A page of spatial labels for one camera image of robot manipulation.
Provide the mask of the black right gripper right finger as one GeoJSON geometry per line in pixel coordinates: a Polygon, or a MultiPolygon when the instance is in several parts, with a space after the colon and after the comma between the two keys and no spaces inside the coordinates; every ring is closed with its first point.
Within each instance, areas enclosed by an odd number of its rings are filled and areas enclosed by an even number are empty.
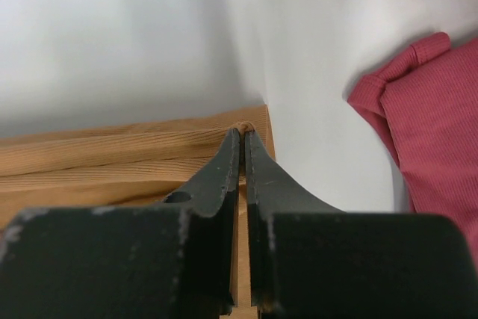
{"type": "Polygon", "coordinates": [[[259,314],[274,312],[273,265],[275,214],[340,213],[341,210],[307,191],[272,159],[257,131],[243,140],[249,236],[251,304],[259,314]]]}

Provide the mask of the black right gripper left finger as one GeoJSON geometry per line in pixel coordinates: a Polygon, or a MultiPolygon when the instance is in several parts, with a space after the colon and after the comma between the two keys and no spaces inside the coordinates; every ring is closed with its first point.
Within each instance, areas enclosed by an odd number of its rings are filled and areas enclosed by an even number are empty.
{"type": "Polygon", "coordinates": [[[240,142],[229,129],[213,158],[164,201],[179,210],[175,315],[230,315],[237,302],[240,142]]]}

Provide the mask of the mustard yellow tank top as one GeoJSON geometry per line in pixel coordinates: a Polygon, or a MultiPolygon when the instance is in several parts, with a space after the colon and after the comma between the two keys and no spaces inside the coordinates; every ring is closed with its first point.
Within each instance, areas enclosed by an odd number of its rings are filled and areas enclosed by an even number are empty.
{"type": "Polygon", "coordinates": [[[246,228],[243,140],[274,153],[266,106],[1,141],[3,318],[175,315],[179,210],[165,204],[240,132],[237,233],[246,228]]]}

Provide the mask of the red tank top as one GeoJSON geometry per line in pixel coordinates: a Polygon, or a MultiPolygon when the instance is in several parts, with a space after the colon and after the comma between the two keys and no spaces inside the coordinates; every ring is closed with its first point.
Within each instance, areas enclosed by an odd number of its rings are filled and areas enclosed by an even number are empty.
{"type": "Polygon", "coordinates": [[[379,135],[416,212],[452,219],[477,250],[477,40],[440,32],[363,76],[349,105],[379,135]]]}

